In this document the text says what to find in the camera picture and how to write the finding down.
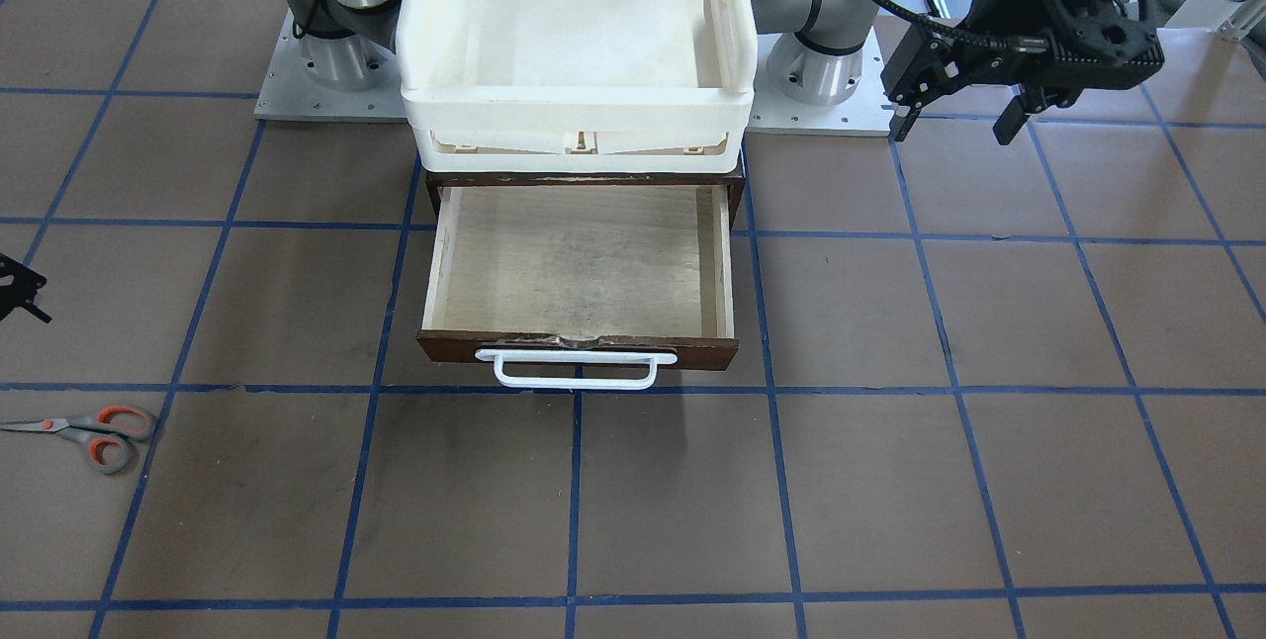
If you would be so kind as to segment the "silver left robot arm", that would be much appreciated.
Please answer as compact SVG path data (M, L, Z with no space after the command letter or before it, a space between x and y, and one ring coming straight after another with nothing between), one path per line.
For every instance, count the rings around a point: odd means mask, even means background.
M1032 115L1071 108L1087 89L1136 89L1165 65L1156 0L972 0L955 27L893 0L752 0L752 8L756 30L777 35L768 80L812 106L849 97L879 11L906 22L881 73L895 140L931 102L984 84L1019 90L993 127L1008 144Z

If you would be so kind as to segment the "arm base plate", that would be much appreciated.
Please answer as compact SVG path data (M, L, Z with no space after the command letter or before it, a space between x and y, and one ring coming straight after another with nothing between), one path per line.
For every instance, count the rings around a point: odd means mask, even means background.
M787 97L766 73L766 59L779 35L758 35L755 104L749 113L748 133L779 135L879 135L890 133L891 102L882 92L882 52L876 30L868 30L861 51L863 63L860 84L844 102L824 108Z
M403 124L395 54L353 35L323 40L295 37L292 14L282 22L254 116L266 121Z

